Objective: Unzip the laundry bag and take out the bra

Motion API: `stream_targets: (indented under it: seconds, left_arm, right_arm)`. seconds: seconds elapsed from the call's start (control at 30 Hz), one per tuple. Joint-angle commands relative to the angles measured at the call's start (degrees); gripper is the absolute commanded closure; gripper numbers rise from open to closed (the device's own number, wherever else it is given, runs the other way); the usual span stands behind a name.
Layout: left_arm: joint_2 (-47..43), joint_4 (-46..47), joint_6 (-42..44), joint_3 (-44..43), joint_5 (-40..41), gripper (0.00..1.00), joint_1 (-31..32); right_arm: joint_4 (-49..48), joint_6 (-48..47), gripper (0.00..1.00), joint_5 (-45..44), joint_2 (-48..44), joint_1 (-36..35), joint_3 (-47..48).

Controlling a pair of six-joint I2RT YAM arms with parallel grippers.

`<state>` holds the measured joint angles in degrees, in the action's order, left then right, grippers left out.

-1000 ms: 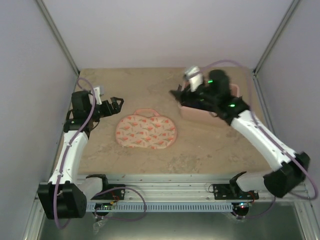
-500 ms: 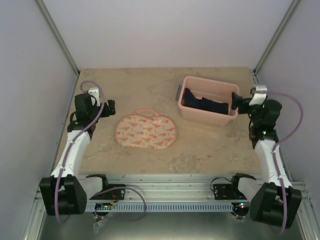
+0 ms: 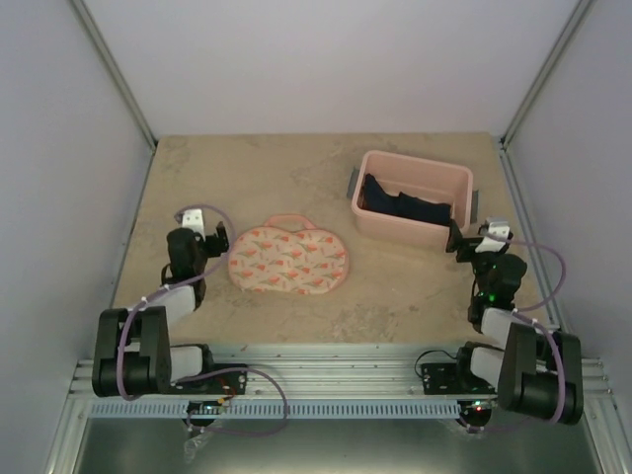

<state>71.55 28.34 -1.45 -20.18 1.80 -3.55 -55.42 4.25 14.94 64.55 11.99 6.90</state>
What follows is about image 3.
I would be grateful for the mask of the pink plastic bin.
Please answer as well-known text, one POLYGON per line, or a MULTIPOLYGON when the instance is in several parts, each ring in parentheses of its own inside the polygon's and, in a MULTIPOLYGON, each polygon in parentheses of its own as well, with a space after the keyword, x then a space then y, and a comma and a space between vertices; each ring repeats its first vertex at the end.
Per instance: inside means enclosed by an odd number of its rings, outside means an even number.
POLYGON ((472 193, 467 167, 372 150, 358 170, 352 211, 366 237, 442 249, 451 224, 468 230, 472 193))

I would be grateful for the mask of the floral mesh laundry bag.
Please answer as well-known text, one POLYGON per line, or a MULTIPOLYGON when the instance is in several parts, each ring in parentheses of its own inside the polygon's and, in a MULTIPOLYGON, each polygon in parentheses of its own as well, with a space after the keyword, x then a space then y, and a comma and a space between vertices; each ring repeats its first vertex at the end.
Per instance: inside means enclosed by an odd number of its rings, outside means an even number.
POLYGON ((321 295, 346 279, 350 254, 340 237, 300 214, 278 214, 239 236, 227 270, 242 290, 321 295))

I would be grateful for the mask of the dark navy bra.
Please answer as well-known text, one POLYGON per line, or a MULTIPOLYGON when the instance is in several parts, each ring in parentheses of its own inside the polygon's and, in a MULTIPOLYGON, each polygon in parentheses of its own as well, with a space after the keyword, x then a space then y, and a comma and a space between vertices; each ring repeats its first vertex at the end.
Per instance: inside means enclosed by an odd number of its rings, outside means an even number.
POLYGON ((364 210, 447 227, 451 220, 451 205, 434 203, 400 192, 392 196, 385 192, 373 175, 367 174, 362 185, 364 210))

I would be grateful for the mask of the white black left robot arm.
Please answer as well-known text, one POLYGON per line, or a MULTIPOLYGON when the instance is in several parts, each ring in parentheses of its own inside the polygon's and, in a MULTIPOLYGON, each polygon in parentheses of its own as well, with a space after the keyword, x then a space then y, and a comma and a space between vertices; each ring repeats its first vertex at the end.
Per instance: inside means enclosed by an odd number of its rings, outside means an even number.
POLYGON ((222 264, 229 248, 222 222, 211 235, 186 226, 168 233, 169 262, 158 290, 130 308, 107 309, 99 317, 92 368, 97 396, 133 400, 170 391, 169 322, 199 309, 205 279, 222 264))

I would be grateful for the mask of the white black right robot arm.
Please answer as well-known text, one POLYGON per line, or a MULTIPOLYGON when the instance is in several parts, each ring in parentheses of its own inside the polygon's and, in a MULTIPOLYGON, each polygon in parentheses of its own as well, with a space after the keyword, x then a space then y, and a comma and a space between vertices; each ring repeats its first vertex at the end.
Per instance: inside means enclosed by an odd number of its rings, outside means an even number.
POLYGON ((475 237, 448 224, 445 250, 470 264, 474 276, 467 319, 491 341, 458 350, 453 382, 465 394, 491 388, 506 411, 572 426, 584 413, 581 342, 516 308, 527 263, 510 253, 515 242, 503 220, 486 220, 475 237))

